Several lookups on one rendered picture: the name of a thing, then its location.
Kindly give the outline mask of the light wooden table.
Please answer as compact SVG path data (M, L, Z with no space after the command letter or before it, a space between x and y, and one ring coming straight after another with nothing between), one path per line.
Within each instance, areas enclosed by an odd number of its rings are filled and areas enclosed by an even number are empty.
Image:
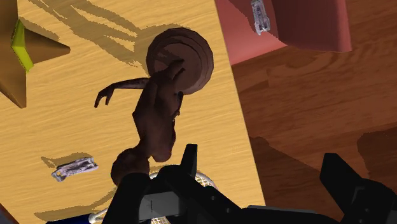
M18 0L20 16L55 33L68 55L35 65L27 75L27 107L0 97L0 204L19 224L45 224L107 207L116 156L136 145L132 112L137 90L116 90L94 106L110 83L146 75L151 40L171 27L197 31L214 54L214 71L187 95L176 120L169 160L198 146L198 169L240 207L264 204L214 0ZM98 169L58 182L58 166L93 157Z

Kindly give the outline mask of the red sofa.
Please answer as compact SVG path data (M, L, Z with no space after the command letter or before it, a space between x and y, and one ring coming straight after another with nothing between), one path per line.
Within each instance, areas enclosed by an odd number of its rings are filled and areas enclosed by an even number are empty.
M350 52L346 0L261 0L270 30L257 34L252 0L214 0L231 65L294 46Z

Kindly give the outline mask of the brown star with yellow edge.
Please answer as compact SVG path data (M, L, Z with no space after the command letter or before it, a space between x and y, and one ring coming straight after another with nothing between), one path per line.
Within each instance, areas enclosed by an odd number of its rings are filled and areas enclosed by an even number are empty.
M26 74L35 64L66 55L70 48L25 27L17 0L0 0L0 93L27 106Z

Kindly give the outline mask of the brown figure on round base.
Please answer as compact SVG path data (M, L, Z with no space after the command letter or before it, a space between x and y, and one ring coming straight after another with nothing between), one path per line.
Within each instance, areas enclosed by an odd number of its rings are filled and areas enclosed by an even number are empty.
M210 80L214 59L209 43L197 32L171 28L157 35L148 47L149 76L112 83L95 99L110 102L116 89L140 89L132 114L139 135L138 144L121 152L113 162L111 179L119 185L130 173L150 171L149 158L165 162L176 141L175 119L183 97L201 90Z

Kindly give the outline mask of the blue thing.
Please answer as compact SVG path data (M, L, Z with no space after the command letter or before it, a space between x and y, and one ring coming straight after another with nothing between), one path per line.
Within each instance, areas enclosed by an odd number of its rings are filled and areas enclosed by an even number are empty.
M73 216L61 220L47 221L45 224L91 224L90 214L83 214L80 216Z

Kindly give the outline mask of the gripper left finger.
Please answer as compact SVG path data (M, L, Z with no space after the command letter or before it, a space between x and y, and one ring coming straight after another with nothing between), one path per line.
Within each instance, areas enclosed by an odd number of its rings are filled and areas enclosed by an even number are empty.
M180 165L168 165L153 179L145 172L133 171L129 155L121 153L112 168L111 177L118 186L102 224L150 224L140 219L139 208L145 195L154 190L173 192L185 206L179 216L169 215L171 224L244 224L242 209L211 186L200 185L188 172L185 164L197 167L197 145L187 144Z

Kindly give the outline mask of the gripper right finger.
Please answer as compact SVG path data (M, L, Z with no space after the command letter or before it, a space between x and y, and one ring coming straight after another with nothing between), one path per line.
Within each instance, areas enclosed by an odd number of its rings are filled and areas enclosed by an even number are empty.
M344 214L340 224L397 224L397 193L362 178L338 154L324 154L319 179Z

